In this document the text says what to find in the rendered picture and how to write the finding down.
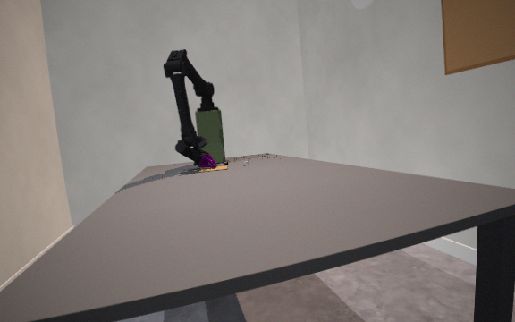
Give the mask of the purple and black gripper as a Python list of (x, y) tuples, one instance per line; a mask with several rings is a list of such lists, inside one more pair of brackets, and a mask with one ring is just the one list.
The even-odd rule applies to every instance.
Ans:
[[(216, 162), (214, 161), (214, 159), (211, 157), (211, 155), (209, 155), (209, 153), (207, 152), (204, 152), (204, 153), (200, 153), (200, 154), (197, 154), (196, 156), (196, 159), (195, 157), (192, 157), (189, 155), (189, 159), (195, 161), (194, 162), (194, 166), (198, 165), (199, 167), (209, 167), (209, 168), (215, 168), (215, 165)], [(200, 161), (200, 162), (199, 162)], [(208, 162), (211, 164), (209, 165)], [(214, 163), (214, 164), (213, 164)]]

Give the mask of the peach-orange flat mat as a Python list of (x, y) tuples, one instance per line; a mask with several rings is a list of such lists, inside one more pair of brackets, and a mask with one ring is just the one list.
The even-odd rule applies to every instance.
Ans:
[[(218, 171), (218, 170), (227, 170), (227, 166), (217, 166), (216, 168), (201, 168), (200, 172), (209, 172), (209, 171)], [(217, 169), (217, 170), (215, 170)]]

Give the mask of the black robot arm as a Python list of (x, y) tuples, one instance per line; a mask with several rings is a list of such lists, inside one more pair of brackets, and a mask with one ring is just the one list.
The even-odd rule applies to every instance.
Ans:
[[(200, 108), (203, 109), (198, 109), (200, 112), (218, 110), (218, 107), (215, 107), (214, 102), (212, 103), (212, 96), (215, 92), (214, 85), (213, 83), (206, 82), (200, 77), (196, 69), (190, 63), (185, 49), (172, 51), (164, 64), (164, 70), (165, 77), (170, 78), (173, 84), (174, 95), (181, 122), (182, 140), (178, 140), (175, 150), (187, 158), (189, 158), (189, 155), (196, 158), (197, 154), (206, 152), (201, 148), (206, 146), (208, 142), (205, 138), (197, 136), (192, 124), (184, 77), (187, 76), (193, 83), (193, 89), (195, 90), (196, 96), (204, 97), (201, 98), (202, 106), (200, 105)], [(180, 72), (180, 75), (173, 75), (173, 72)]]

